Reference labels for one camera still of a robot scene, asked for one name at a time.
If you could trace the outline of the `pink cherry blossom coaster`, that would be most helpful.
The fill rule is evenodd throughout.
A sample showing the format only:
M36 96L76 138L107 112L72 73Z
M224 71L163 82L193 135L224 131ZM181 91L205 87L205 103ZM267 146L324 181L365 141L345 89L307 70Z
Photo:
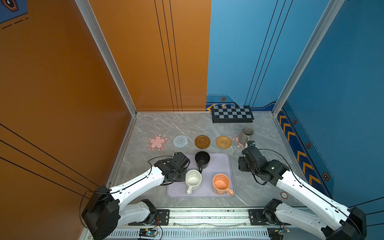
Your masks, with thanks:
M243 145L240 143L239 135L233 136L232 141L233 141L235 147L240 149L240 150L244 149L247 146L247 145Z

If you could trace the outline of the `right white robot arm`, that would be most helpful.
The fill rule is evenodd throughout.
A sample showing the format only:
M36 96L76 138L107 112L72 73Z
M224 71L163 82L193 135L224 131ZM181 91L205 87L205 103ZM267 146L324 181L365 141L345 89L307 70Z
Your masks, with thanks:
M268 225L289 224L296 226L322 240L364 240L367 237L366 214L357 207L348 208L327 197L300 179L289 164L278 160L268 161L248 141L238 159L239 169L259 177L264 184L279 188L296 198L312 212L308 213L272 199L264 207L262 217Z

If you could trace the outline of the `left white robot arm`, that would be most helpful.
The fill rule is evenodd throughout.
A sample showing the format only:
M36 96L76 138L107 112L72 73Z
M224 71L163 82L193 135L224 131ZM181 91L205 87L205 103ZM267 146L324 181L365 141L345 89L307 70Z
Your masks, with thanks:
M95 240L105 239L123 225L157 224L157 208L150 200L137 204L132 201L153 188L184 180L191 162L183 153L158 159L149 170L130 181L111 188L101 186L93 192L81 218Z

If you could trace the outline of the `black mug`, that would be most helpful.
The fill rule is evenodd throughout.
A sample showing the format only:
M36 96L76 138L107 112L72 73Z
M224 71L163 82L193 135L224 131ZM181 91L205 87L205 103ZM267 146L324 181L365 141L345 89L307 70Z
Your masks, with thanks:
M203 169L205 169L208 166L210 159L211 157L207 152L201 151L196 153L195 161L199 169L199 173L202 173Z

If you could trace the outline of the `clear glass round coaster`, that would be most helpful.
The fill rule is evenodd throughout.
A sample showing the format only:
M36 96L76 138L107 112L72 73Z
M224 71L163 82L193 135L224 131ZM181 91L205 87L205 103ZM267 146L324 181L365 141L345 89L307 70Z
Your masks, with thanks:
M188 145L188 137L184 135L176 136L173 140L173 145L178 149L186 147Z

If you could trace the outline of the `woven rattan round coaster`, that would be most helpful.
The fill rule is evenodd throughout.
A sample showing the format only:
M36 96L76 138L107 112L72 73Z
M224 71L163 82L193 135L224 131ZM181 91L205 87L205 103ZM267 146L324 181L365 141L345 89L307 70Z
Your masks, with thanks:
M216 139L216 144L221 149L228 149L232 146L232 140L227 136L219 136Z

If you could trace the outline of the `grey mug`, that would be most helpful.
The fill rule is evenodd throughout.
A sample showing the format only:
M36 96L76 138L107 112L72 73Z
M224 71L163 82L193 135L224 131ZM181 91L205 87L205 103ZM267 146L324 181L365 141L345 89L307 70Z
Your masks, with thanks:
M239 134L239 143L245 146L251 140L253 134L254 130L251 127L243 127Z

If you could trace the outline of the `brown wooden round coaster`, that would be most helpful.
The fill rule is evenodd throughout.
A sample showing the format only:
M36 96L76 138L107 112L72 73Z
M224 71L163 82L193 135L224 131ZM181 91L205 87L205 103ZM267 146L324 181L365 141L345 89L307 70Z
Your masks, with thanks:
M210 144L211 140L208 136L200 135L195 138L195 146L199 149L206 149Z

